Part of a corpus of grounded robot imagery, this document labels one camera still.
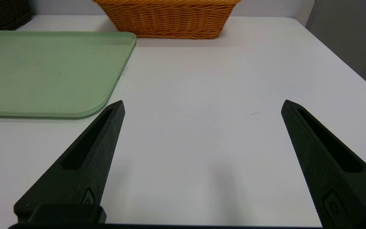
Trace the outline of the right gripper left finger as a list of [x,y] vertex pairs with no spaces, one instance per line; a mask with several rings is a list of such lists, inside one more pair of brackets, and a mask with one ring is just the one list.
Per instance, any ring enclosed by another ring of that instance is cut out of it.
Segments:
[[100,202],[125,117],[108,105],[14,205],[19,223],[104,223]]

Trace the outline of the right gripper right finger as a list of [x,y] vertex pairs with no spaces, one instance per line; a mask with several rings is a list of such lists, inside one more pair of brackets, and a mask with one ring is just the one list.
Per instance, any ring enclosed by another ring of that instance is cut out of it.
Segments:
[[281,115],[321,225],[366,228],[366,163],[301,105]]

